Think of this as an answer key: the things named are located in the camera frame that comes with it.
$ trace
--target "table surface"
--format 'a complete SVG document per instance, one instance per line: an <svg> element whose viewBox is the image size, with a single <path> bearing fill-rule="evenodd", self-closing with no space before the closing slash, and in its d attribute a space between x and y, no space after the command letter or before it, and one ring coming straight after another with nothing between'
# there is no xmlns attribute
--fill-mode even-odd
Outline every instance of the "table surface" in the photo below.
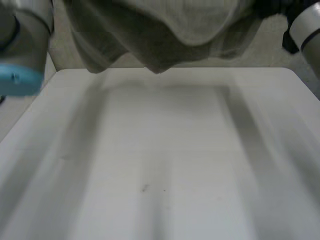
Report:
<svg viewBox="0 0 320 240"><path fill-rule="evenodd" d="M288 69L63 70L0 143L0 239L319 239L319 146Z"/></svg>

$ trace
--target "gray towel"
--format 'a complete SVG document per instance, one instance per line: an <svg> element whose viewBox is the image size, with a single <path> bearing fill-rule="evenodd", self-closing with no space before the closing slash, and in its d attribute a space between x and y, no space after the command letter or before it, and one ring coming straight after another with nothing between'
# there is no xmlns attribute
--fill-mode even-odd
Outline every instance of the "gray towel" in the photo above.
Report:
<svg viewBox="0 0 320 240"><path fill-rule="evenodd" d="M130 52L154 73L208 57L240 56L261 21L251 0L64 0L87 69Z"/></svg>

